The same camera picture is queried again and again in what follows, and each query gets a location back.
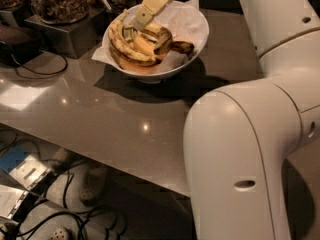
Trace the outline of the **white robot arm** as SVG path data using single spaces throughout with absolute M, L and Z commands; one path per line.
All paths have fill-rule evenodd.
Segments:
M 215 89 L 186 118 L 198 240 L 291 240 L 282 165 L 319 136 L 320 19 L 308 0 L 239 0 L 262 78 Z

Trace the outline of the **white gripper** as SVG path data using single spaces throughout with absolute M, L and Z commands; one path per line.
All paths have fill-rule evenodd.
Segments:
M 171 0 L 143 0 L 132 19 L 132 25 L 137 30 L 143 30 Z

